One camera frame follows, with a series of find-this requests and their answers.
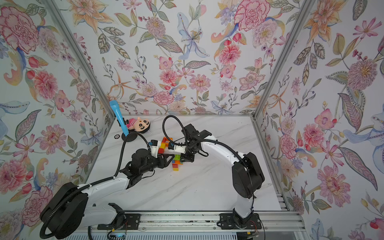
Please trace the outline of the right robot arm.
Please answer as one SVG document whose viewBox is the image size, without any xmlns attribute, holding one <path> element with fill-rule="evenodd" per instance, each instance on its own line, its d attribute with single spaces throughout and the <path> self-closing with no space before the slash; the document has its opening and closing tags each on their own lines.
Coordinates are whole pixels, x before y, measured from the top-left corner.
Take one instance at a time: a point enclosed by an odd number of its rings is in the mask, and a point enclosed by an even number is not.
<svg viewBox="0 0 384 240">
<path fill-rule="evenodd" d="M 213 155 L 219 160 L 231 164 L 233 187 L 238 194 L 233 209 L 233 221 L 243 227 L 249 223 L 254 214 L 254 193 L 265 181 L 264 173 L 255 154 L 243 154 L 220 142 L 210 132 L 199 132 L 191 124 L 182 128 L 185 138 L 183 162 L 194 162 L 195 154 L 203 157 Z"/>
</svg>

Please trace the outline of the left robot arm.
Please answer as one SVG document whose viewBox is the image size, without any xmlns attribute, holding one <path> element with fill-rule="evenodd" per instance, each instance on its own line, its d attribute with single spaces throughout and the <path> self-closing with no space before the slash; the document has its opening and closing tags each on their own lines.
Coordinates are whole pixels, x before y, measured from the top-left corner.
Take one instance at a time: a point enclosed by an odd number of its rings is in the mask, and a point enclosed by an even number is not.
<svg viewBox="0 0 384 240">
<path fill-rule="evenodd" d="M 128 228 L 138 220 L 128 217 L 118 204 L 106 198 L 127 190 L 142 180 L 143 174 L 164 169 L 174 160 L 174 155 L 153 156 L 148 149 L 139 149 L 124 168 L 118 167 L 114 176 L 83 186 L 64 184 L 40 214 L 43 223 L 41 239 L 64 239 L 78 228 L 108 225 L 114 229 Z"/>
</svg>

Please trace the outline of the black round stand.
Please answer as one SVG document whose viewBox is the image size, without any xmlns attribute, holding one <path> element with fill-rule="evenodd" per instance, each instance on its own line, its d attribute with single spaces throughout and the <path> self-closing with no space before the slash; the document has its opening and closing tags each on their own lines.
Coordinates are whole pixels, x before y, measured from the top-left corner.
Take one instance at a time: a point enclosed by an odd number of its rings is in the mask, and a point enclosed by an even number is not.
<svg viewBox="0 0 384 240">
<path fill-rule="evenodd" d="M 136 121 L 137 119 L 129 119 L 128 121 L 125 122 L 126 125 L 122 127 L 123 133 L 121 136 L 123 141 L 132 142 L 137 138 L 137 135 L 134 134 L 134 132 L 136 132 L 136 127 L 135 127 Z"/>
</svg>

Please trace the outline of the plush doll head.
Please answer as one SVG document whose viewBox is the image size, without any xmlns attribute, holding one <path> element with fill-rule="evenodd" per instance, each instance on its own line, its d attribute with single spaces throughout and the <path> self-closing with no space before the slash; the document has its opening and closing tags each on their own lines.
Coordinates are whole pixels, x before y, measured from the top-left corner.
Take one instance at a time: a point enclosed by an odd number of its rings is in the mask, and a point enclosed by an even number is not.
<svg viewBox="0 0 384 240">
<path fill-rule="evenodd" d="M 149 131 L 151 122 L 149 119 L 141 119 L 140 117 L 129 119 L 126 127 L 129 131 L 135 131 L 138 133 L 146 133 Z"/>
</svg>

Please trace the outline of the blue tube on stand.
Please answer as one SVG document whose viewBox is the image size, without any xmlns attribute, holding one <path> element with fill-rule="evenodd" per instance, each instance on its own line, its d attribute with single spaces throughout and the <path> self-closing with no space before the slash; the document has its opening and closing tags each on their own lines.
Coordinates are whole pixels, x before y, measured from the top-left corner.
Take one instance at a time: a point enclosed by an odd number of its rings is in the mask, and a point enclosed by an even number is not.
<svg viewBox="0 0 384 240">
<path fill-rule="evenodd" d="M 123 134 L 127 137 L 129 135 L 129 130 L 126 126 L 126 123 L 123 119 L 123 115 L 120 111 L 120 107 L 119 107 L 119 103 L 116 101 L 116 100 L 112 100 L 110 101 L 110 107 L 112 109 L 112 111 L 114 112 L 119 124 L 120 124 L 120 127 L 122 129 L 122 132 Z"/>
</svg>

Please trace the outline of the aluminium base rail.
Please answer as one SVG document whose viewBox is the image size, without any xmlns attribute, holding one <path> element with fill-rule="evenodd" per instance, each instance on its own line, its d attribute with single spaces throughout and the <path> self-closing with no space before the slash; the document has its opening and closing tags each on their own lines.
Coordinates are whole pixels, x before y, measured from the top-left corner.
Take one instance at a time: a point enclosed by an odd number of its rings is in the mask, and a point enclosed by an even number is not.
<svg viewBox="0 0 384 240">
<path fill-rule="evenodd" d="M 232 212 L 125 211 L 110 217 L 83 217 L 79 226 L 57 230 L 65 240 L 307 240 L 295 212 L 256 212 L 236 223 Z"/>
</svg>

